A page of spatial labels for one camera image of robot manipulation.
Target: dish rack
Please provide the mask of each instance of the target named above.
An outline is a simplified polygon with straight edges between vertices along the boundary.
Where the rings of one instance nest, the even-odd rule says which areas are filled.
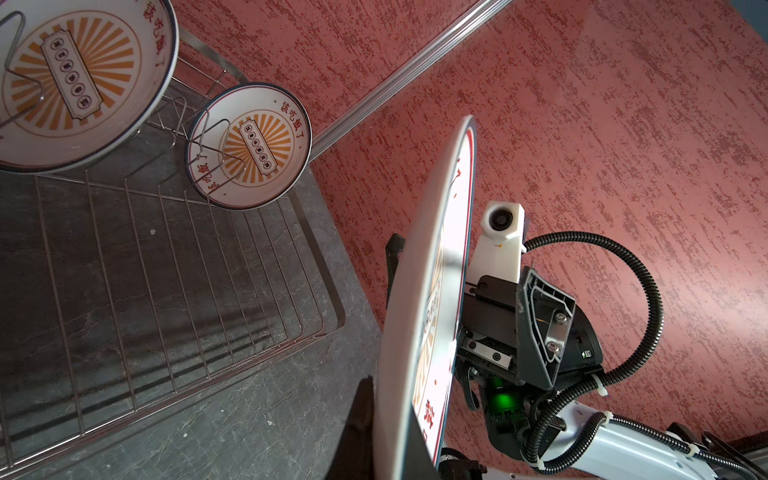
[[[0,174],[0,478],[346,321],[295,189],[233,211],[192,188],[191,122],[248,80],[182,28],[180,38],[169,88],[126,144],[60,174]]]

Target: plate rim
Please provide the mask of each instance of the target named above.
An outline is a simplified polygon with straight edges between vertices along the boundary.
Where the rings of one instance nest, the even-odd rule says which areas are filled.
[[[467,232],[465,235],[464,266],[462,268],[462,280],[466,275],[466,267],[469,258],[469,246],[472,235],[472,213],[474,207],[475,175],[477,172],[477,141],[478,126],[472,115],[464,116],[452,129],[448,141],[438,156],[438,160],[432,166],[432,171],[422,192],[415,215],[412,217],[409,228],[406,249],[400,258],[398,275],[392,283],[392,294],[387,308],[387,319],[384,322],[382,333],[382,345],[379,352],[378,367],[376,369],[376,408],[373,413],[373,451],[374,469],[377,478],[390,480],[399,478],[402,473],[403,461],[406,456],[407,430],[412,415],[409,411],[415,411],[412,406],[412,388],[417,362],[419,359],[418,337],[423,324],[423,307],[429,297],[429,286],[432,271],[431,265],[435,258],[439,245],[439,232],[445,220],[448,195],[452,182],[452,173],[455,162],[458,159],[461,145],[467,130],[472,130],[472,143],[474,145],[472,158],[472,179],[469,186]],[[442,189],[440,195],[425,197],[433,193],[435,183]],[[438,208],[442,213],[439,221],[429,215],[431,209]],[[404,263],[408,263],[411,256],[423,256],[429,258],[429,262],[415,264],[409,269],[410,275],[399,272]],[[396,301],[399,295],[407,292],[406,299],[402,303]],[[463,295],[458,295],[456,325],[454,337],[460,324]],[[450,388],[446,393],[445,411],[443,412],[441,431],[445,428]]]
[[[205,201],[208,201],[208,202],[210,202],[211,205],[216,205],[217,207],[223,208],[225,210],[238,210],[238,211],[253,210],[254,208],[260,208],[260,207],[263,207],[265,205],[271,204],[272,202],[274,202],[278,198],[280,198],[283,195],[285,195],[288,192],[288,190],[290,190],[291,188],[293,188],[294,185],[296,185],[296,182],[299,181],[299,178],[301,177],[301,174],[304,173],[304,171],[306,169],[306,166],[310,164],[310,152],[312,151],[312,140],[313,140],[313,138],[312,138],[312,121],[310,120],[310,115],[306,112],[306,109],[304,108],[304,105],[296,97],[296,95],[294,95],[293,93],[288,91],[285,87],[281,87],[279,85],[276,85],[276,84],[273,84],[273,83],[269,83],[268,81],[249,81],[247,83],[237,84],[237,85],[234,85],[232,87],[229,87],[227,90],[222,91],[217,96],[211,98],[210,101],[208,103],[206,103],[203,107],[201,107],[200,111],[195,115],[194,122],[192,123],[192,125],[190,126],[190,129],[189,129],[190,135],[194,134],[194,132],[197,130],[197,126],[200,123],[200,120],[203,118],[203,113],[208,108],[210,108],[214,103],[219,101],[224,95],[230,94],[230,93],[232,93],[233,91],[236,91],[236,90],[240,90],[241,88],[252,88],[252,87],[269,87],[269,88],[274,88],[274,89],[279,90],[279,91],[283,92],[284,94],[288,95],[288,97],[290,97],[291,100],[296,102],[296,104],[299,106],[301,111],[304,113],[304,117],[306,119],[306,129],[307,129],[306,133],[307,133],[307,136],[309,137],[309,140],[308,140],[309,143],[307,144],[307,148],[306,148],[306,158],[304,160],[304,165],[302,165],[302,167],[299,169],[299,171],[296,172],[296,176],[291,180],[290,184],[285,188],[285,190],[283,190],[282,193],[277,194],[277,195],[273,196],[272,198],[270,198],[269,200],[266,200],[266,201],[264,201],[264,202],[262,202],[260,204],[255,204],[255,205],[251,205],[251,206],[248,206],[248,207],[232,207],[230,205],[222,204],[222,203],[216,201],[215,199],[211,198],[210,196],[206,196],[205,194],[203,194],[202,191],[200,191],[200,189],[197,188],[197,185],[195,184],[194,176],[190,174],[190,167],[192,165],[192,162],[189,161],[189,157],[190,157],[190,148],[193,145],[193,143],[191,143],[189,140],[187,140],[185,142],[185,144],[184,144],[184,172],[187,174],[187,178],[189,179],[190,183],[192,184],[192,188]]]
[[[176,60],[179,56],[179,24],[178,24],[178,18],[176,17],[176,12],[174,10],[174,7],[170,4],[170,0],[159,0],[160,3],[163,4],[165,7],[165,11],[168,13],[168,17],[171,19],[170,22],[170,29],[171,33],[173,35],[173,54],[170,57],[170,61],[168,62],[168,68],[165,71],[164,79],[162,83],[159,85],[159,88],[155,92],[152,101],[147,106],[147,108],[144,109],[143,112],[141,112],[141,115],[136,117],[136,120],[131,123],[128,128],[126,128],[121,134],[119,134],[113,141],[109,142],[108,144],[104,145],[103,147],[99,148],[98,150],[86,154],[83,157],[76,158],[72,161],[67,162],[66,164],[58,165],[57,167],[11,167],[8,165],[0,164],[0,170],[6,171],[12,174],[20,174],[20,175],[39,175],[39,174],[57,174],[59,172],[62,172],[64,170],[69,170],[70,168],[80,167],[82,165],[88,164],[94,160],[97,160],[98,158],[104,157],[105,155],[112,152],[115,148],[121,146],[125,141],[130,140],[130,136],[133,135],[136,130],[141,128],[141,125],[144,124],[144,122],[149,118],[149,116],[154,111],[155,107],[157,107],[157,104],[160,103],[160,99],[163,97],[163,94],[168,88],[168,85],[170,84],[170,80],[174,76],[174,71],[176,70]]]

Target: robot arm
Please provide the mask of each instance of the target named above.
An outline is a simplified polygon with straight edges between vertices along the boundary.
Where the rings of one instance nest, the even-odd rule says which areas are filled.
[[[533,399],[603,373],[600,344],[575,299],[533,269],[521,272],[524,224],[520,204],[492,201],[486,207],[483,234],[466,274],[457,353],[457,363],[474,373],[462,386],[468,389],[469,378],[480,384],[492,444],[521,460],[531,408],[538,404]],[[536,375],[536,369],[530,368],[532,362],[544,366],[551,383]],[[596,412],[578,402],[567,404],[548,427],[541,459],[552,460],[565,453]],[[606,480],[717,477],[706,462],[609,422],[597,428],[573,466]]]

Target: ceramic plate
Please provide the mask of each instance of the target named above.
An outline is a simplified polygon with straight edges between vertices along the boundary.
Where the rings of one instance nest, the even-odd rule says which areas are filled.
[[[219,207],[246,210],[296,183],[310,158],[312,128],[290,92],[251,83],[214,98],[189,138],[187,174],[197,191]]]
[[[64,170],[118,146],[168,86],[179,48],[167,0],[8,0],[0,18],[26,17],[11,69],[42,83],[45,99],[0,130],[0,169]],[[0,56],[20,25],[0,28]],[[4,71],[2,120],[38,100],[36,83]]]
[[[462,308],[476,138],[474,119],[463,118],[432,168],[392,284],[376,378],[377,479],[401,478],[410,409],[433,464],[439,456]]]

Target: metal wire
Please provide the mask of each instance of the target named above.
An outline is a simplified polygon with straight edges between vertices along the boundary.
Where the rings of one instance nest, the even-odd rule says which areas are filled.
[[[27,25],[27,18],[23,12],[16,11],[16,12],[11,12],[7,14],[2,20],[0,20],[0,28],[2,28],[3,25],[11,21],[11,18],[14,18],[14,17],[18,17],[18,28],[16,29],[16,34],[14,35],[13,41],[11,42],[11,48],[8,50],[8,56],[5,57],[5,63],[4,63],[5,71],[7,71],[11,75],[23,78],[26,81],[37,84],[37,88],[40,89],[40,92],[38,93],[38,99],[35,103],[29,105],[27,108],[21,111],[16,112],[15,115],[11,115],[5,120],[0,121],[0,128],[3,128],[5,125],[23,117],[24,115],[27,114],[27,112],[36,109],[38,105],[40,105],[40,102],[42,102],[45,99],[45,90],[43,88],[43,84],[38,79],[28,77],[27,75],[18,73],[17,71],[11,69],[11,61],[13,59],[13,54],[16,53],[18,42],[22,39],[22,32],[24,31],[24,27]]]
[[[12,15],[4,18],[2,23],[7,22]],[[21,34],[21,30],[23,30],[23,16],[22,26],[20,27],[17,36]],[[204,55],[208,55],[208,53],[212,52],[210,48],[207,47],[207,45],[205,45],[204,49],[198,50]],[[8,59],[5,63],[6,70],[9,70],[10,58],[14,53],[15,49],[13,48],[8,53]],[[219,65],[222,62],[220,59],[214,59],[214,61]],[[196,72],[205,78],[207,84],[204,88],[199,90],[190,87],[188,84],[179,81],[175,77],[172,81],[174,89],[179,91],[187,89],[190,92],[194,92],[198,98],[210,99],[210,96],[218,88],[227,88],[227,84],[225,82],[228,78],[235,78],[235,81],[246,80],[244,75],[242,75],[242,73],[240,73],[240,71],[235,67],[223,68],[218,75],[213,76],[209,75],[184,58],[179,58],[178,65],[185,65],[190,67],[193,72]],[[37,82],[35,79],[29,80],[39,84],[39,82]],[[41,242],[45,252],[45,263],[48,268],[48,276],[50,277],[52,301],[56,307],[55,312],[58,321],[58,331],[61,335],[63,357],[66,360],[66,370],[68,377],[67,380],[69,385],[71,385],[70,397],[63,399],[53,399],[50,402],[46,402],[44,407],[71,402],[71,404],[74,405],[74,414],[68,414],[71,416],[62,417],[61,419],[51,421],[49,423],[56,425],[67,422],[70,419],[77,419],[78,431],[75,434],[68,434],[63,439],[59,439],[48,445],[40,445],[31,453],[15,455],[15,442],[20,438],[29,437],[31,434],[11,431],[10,425],[8,424],[9,411],[6,408],[8,396],[5,395],[5,392],[3,391],[4,386],[0,385],[0,429],[2,429],[2,437],[0,440],[3,442],[2,449],[5,451],[5,465],[0,463],[0,478],[17,478],[18,476],[29,473],[29,471],[33,468],[38,468],[47,462],[60,458],[63,455],[67,455],[68,453],[72,453],[90,442],[124,429],[129,425],[133,425],[142,419],[146,419],[150,415],[153,415],[161,410],[168,408],[169,406],[175,405],[184,399],[189,398],[192,395],[195,395],[196,393],[210,388],[211,386],[215,386],[220,382],[231,379],[236,375],[244,374],[254,366],[258,366],[266,361],[279,361],[289,355],[293,355],[301,349],[306,348],[308,345],[311,345],[318,339],[323,338],[324,336],[327,336],[330,333],[338,330],[346,321],[346,316],[343,307],[341,306],[339,294],[333,284],[333,280],[331,279],[326,262],[323,259],[321,252],[319,251],[319,247],[317,246],[316,239],[313,236],[306,215],[303,212],[298,197],[295,194],[291,194],[290,206],[299,221],[299,233],[291,231],[292,224],[286,217],[286,214],[288,214],[289,211],[279,201],[276,202],[276,206],[273,206],[272,208],[279,212],[280,216],[282,217],[286,238],[283,239],[281,237],[280,242],[284,243],[285,240],[293,244],[293,248],[289,248],[289,250],[292,250],[299,260],[299,265],[303,273],[303,275],[300,276],[289,276],[286,274],[285,269],[287,268],[287,265],[285,264],[284,260],[281,260],[280,255],[277,253],[276,241],[273,239],[273,236],[270,235],[270,228],[267,226],[267,222],[265,222],[265,218],[261,210],[258,210],[258,212],[254,213],[221,209],[210,202],[210,195],[216,189],[213,189],[211,192],[208,192],[207,195],[204,195],[202,200],[189,198],[187,193],[191,188],[191,185],[181,194],[171,191],[172,188],[170,186],[173,183],[172,180],[179,180],[179,176],[183,177],[184,175],[182,172],[184,172],[184,169],[189,167],[189,165],[196,160],[196,158],[191,158],[188,159],[186,163],[181,162],[181,165],[174,164],[174,161],[172,160],[172,153],[177,151],[176,147],[181,143],[187,146],[190,144],[197,144],[201,147],[200,151],[202,152],[204,136],[217,126],[222,124],[226,124],[228,126],[230,123],[229,120],[224,119],[222,121],[218,121],[214,126],[208,127],[209,116],[210,114],[207,110],[197,109],[191,106],[184,95],[176,96],[171,94],[169,91],[169,93],[165,94],[162,101],[155,109],[155,112],[150,116],[150,119],[144,126],[142,126],[142,131],[144,134],[146,134],[147,131],[159,131],[167,133],[168,143],[161,148],[160,153],[147,156],[147,160],[141,161],[142,159],[138,159],[138,167],[123,175],[121,180],[118,181],[118,184],[113,184],[110,181],[94,181],[94,179],[97,179],[100,177],[100,175],[104,175],[105,172],[114,173],[120,170],[121,165],[119,165],[117,161],[112,161],[111,155],[103,157],[98,162],[95,162],[88,168],[84,169],[81,173],[81,177],[70,174],[69,172],[68,174],[45,176],[41,175],[34,177],[36,203],[35,207],[39,216]],[[202,133],[195,138],[189,138],[188,132],[190,131],[190,122],[194,121],[195,118],[201,118],[201,120],[203,120]],[[134,138],[137,137],[141,138],[142,135],[137,134]],[[208,141],[205,143],[205,148],[208,152],[210,152],[210,154],[216,154],[220,156],[220,162],[216,168],[221,168],[225,159],[228,161],[229,159],[235,158],[231,155],[225,154],[221,150],[212,148],[210,145],[208,145],[217,142]],[[242,163],[240,170],[240,172],[242,172],[247,166],[247,163],[243,159],[237,158],[237,160]],[[140,175],[153,175],[155,174],[154,172],[156,170],[163,170],[162,168],[157,169],[156,167],[158,166],[162,166],[166,169],[168,167],[173,167],[174,171],[171,174],[164,174],[163,177],[158,178],[154,182],[154,186],[150,189],[147,189],[143,184],[140,187],[137,187],[139,182],[138,180],[134,180],[134,178],[138,178]],[[236,177],[237,174],[232,175],[229,181],[232,181]],[[78,377],[76,375],[73,363],[71,341],[68,337],[66,328],[70,319],[65,316],[65,313],[61,307],[61,297],[58,288],[59,284],[57,282],[61,282],[63,280],[57,278],[57,254],[54,247],[51,245],[51,242],[49,241],[51,228],[46,224],[45,213],[49,200],[46,200],[45,189],[41,186],[42,182],[45,182],[46,185],[49,183],[71,185],[71,188],[77,188],[77,186],[82,185],[84,188],[84,192],[86,193],[87,198],[87,229],[93,232],[95,252],[98,254],[98,264],[94,264],[97,265],[98,270],[98,275],[95,278],[98,279],[99,284],[103,287],[105,296],[105,308],[108,306],[108,309],[105,311],[110,317],[109,320],[111,321],[111,328],[114,328],[115,337],[117,339],[117,352],[120,356],[119,365],[121,368],[121,374],[124,376],[124,380],[120,378],[106,382],[104,385],[101,385],[98,388],[106,388],[107,386],[119,385],[122,384],[123,381],[127,386],[127,392],[124,395],[110,398],[104,402],[100,402],[96,406],[89,406],[87,408],[83,407],[81,397],[95,391],[97,387],[91,386],[87,389],[78,388]],[[124,196],[125,202],[127,203],[127,218],[122,220],[124,220],[127,225],[130,225],[130,232],[133,243],[133,253],[131,254],[132,258],[135,259],[137,264],[141,265],[140,276],[143,277],[142,283],[144,285],[144,293],[150,303],[151,315],[153,317],[151,320],[149,320],[149,322],[151,322],[151,325],[154,326],[157,338],[160,340],[163,358],[162,367],[156,366],[144,370],[137,370],[136,363],[131,361],[131,352],[128,350],[124,338],[123,329],[125,328],[125,325],[121,325],[121,312],[116,305],[116,298],[114,296],[115,292],[117,291],[116,289],[119,288],[114,282],[114,278],[116,278],[117,272],[111,272],[108,266],[107,256],[110,254],[110,250],[109,246],[104,242],[104,231],[102,231],[103,228],[101,228],[102,225],[99,222],[97,214],[101,192],[121,192]],[[171,276],[174,278],[174,282],[177,282],[178,284],[180,292],[179,297],[183,300],[185,309],[184,321],[188,321],[191,336],[194,337],[194,343],[190,343],[190,345],[194,346],[195,353],[191,353],[192,357],[184,358],[196,358],[197,355],[199,355],[201,361],[200,364],[195,364],[186,370],[194,371],[200,367],[202,367],[204,370],[203,376],[192,379],[188,382],[182,382],[180,380],[183,372],[174,371],[174,365],[177,365],[179,361],[174,362],[172,359],[169,345],[167,344],[167,332],[164,331],[164,327],[160,321],[157,299],[155,297],[155,289],[157,289],[157,285],[153,286],[153,283],[151,282],[151,274],[156,273],[153,271],[153,268],[156,268],[156,266],[150,265],[147,262],[145,255],[145,249],[147,246],[144,245],[146,240],[142,240],[138,228],[139,223],[146,223],[146,219],[141,217],[141,209],[134,208],[133,205],[133,202],[139,198],[144,199],[142,200],[144,202],[152,201],[153,199],[157,201],[157,207],[162,219],[162,228],[164,228],[164,234],[167,235],[168,248],[170,249],[169,260],[172,260],[173,263],[173,266],[169,265],[168,270]],[[169,204],[179,204],[183,210],[185,210],[184,214],[180,214],[180,217],[174,217],[168,210]],[[195,217],[193,214],[193,207],[206,208],[207,217],[202,219],[200,217]],[[222,223],[221,227],[217,225],[217,217],[224,219],[225,223]],[[222,358],[229,357],[228,364],[223,366],[221,364],[219,364],[220,366],[215,366],[214,362],[217,360],[217,357],[208,359],[206,358],[206,353],[212,353],[215,349],[220,348],[220,346],[216,344],[208,347],[204,346],[203,337],[206,335],[206,333],[200,330],[200,324],[198,324],[197,321],[199,319],[196,320],[190,305],[190,291],[188,288],[188,283],[190,283],[190,281],[188,278],[185,278],[184,269],[182,269],[180,265],[179,247],[181,240],[179,237],[180,234],[174,227],[175,221],[181,219],[184,219],[184,221],[188,220],[191,226],[191,237],[194,239],[192,248],[196,252],[196,255],[199,255],[197,264],[199,265],[200,271],[202,272],[202,277],[205,279],[204,289],[210,294],[210,298],[213,300],[216,316],[218,317],[218,324],[221,327],[221,332],[223,334],[223,344],[220,346],[226,346],[226,353]],[[246,236],[241,236],[238,232],[238,221],[242,222],[240,224],[244,224],[244,226],[247,228],[248,231]],[[257,232],[258,223],[261,223],[259,230],[263,231],[263,234]],[[206,231],[211,230],[213,235],[216,237],[216,241],[212,243],[212,248],[202,242],[202,236],[204,234],[202,233],[201,228],[205,229]],[[268,240],[268,249],[264,244],[260,245],[261,242],[259,239],[263,239],[264,235],[266,235],[265,240]],[[301,249],[297,245],[297,242],[303,241],[306,241],[306,245],[310,249],[312,256],[311,259],[305,258],[306,255],[303,256],[301,254]],[[225,245],[231,246],[230,248],[233,249],[231,251],[234,253],[229,257],[225,251]],[[258,271],[254,270],[253,267],[249,264],[248,255],[246,253],[246,249],[244,248],[246,245],[252,246],[253,251],[256,253],[256,257],[258,258],[260,265],[258,267]],[[265,262],[268,257],[274,258],[274,264],[276,264],[276,268],[270,267],[268,263]],[[221,283],[217,283],[214,287],[214,281],[209,271],[209,266],[213,265],[218,265],[218,268],[226,273],[225,278],[228,281],[225,282],[224,286],[222,286]],[[247,273],[247,275],[245,273],[240,274],[238,279],[243,280],[239,281],[239,283],[236,283],[235,281],[234,272],[236,265],[238,267],[242,267],[242,269]],[[316,269],[316,271],[320,274],[320,279],[322,280],[322,286],[324,287],[325,292],[323,292],[322,289],[318,290],[319,284],[313,285],[309,273],[309,270],[311,269]],[[259,282],[257,282],[257,278],[260,276],[266,279],[269,296],[265,296],[263,290],[260,292],[260,287],[258,285]],[[287,291],[287,299],[278,293],[278,286],[275,283],[275,277],[279,277],[284,283]],[[303,285],[299,287],[297,285],[291,285],[289,282],[289,280],[291,280],[293,283],[296,283],[296,279],[299,279],[301,282],[306,282],[306,285],[309,287],[308,295],[306,295],[307,290],[303,288]],[[247,348],[249,352],[247,356],[244,356],[240,359],[236,359],[234,354],[235,348],[233,347],[232,342],[237,340],[234,337],[235,334],[233,331],[228,331],[227,323],[224,321],[221,296],[225,293],[234,297],[235,303],[237,305],[237,308],[234,311],[237,312],[237,316],[241,317],[243,325],[247,331]],[[302,297],[303,294],[306,295],[307,300],[309,300],[309,297],[311,296],[312,302],[300,302],[300,299],[303,300],[304,298]],[[330,300],[331,304],[333,305],[333,315],[336,317],[336,325],[330,329],[330,331],[327,325],[327,314],[323,312],[323,302],[320,300],[320,297],[322,297],[323,294],[327,295],[327,299]],[[256,334],[256,332],[252,332],[251,326],[249,326],[250,311],[246,311],[243,303],[246,298],[255,299],[258,303],[258,312],[260,312],[261,318],[266,324],[266,334]],[[287,311],[284,309],[285,305],[283,304],[283,302],[286,300],[288,303],[290,303],[293,311],[296,314],[295,319],[286,316]],[[320,320],[319,328],[310,328],[306,313],[302,313],[297,306],[300,303],[302,305],[314,305],[316,315],[319,316]],[[266,308],[268,305],[274,305],[275,309],[268,310]],[[274,311],[276,311],[276,315],[270,317]],[[299,332],[292,335],[291,331],[295,331],[296,329],[292,329],[291,326],[295,326],[296,324],[299,327]],[[283,338],[278,341],[275,338],[273,327],[276,328],[279,335],[279,326],[282,326]],[[217,341],[219,337],[215,335],[212,337],[210,334],[207,334],[207,338]],[[267,345],[263,348],[260,347],[262,340],[265,340],[266,338],[269,338],[271,342],[267,343]],[[151,383],[147,386],[137,387],[136,382],[138,376],[148,375],[149,373],[158,371],[158,369],[167,371],[167,375],[163,379],[155,381],[154,384]],[[149,389],[152,386],[162,385],[166,381],[170,381],[169,392],[161,393],[155,398],[144,400],[143,402],[139,399],[139,393]],[[130,405],[127,407],[126,411],[119,412],[109,419],[94,422],[93,425],[86,423],[84,419],[86,414],[96,412],[101,407],[118,405],[121,401],[128,401],[129,399]],[[17,417],[20,415],[34,414],[35,408],[35,406],[31,406],[21,410],[20,412],[10,413],[12,415],[16,415]],[[31,431],[39,431],[40,428],[41,427],[34,427],[31,429]]]

